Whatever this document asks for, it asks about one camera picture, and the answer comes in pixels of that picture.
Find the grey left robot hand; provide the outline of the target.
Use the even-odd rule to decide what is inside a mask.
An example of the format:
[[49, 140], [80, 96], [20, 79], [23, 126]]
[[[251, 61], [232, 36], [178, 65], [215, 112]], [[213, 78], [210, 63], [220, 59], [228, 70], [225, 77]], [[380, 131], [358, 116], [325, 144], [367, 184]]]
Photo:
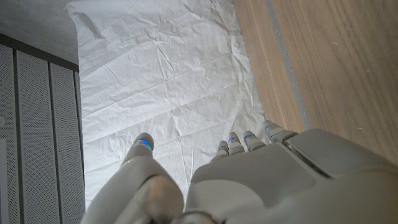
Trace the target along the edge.
[[321, 129], [229, 134], [184, 195], [138, 135], [83, 223], [396, 223], [397, 166]]

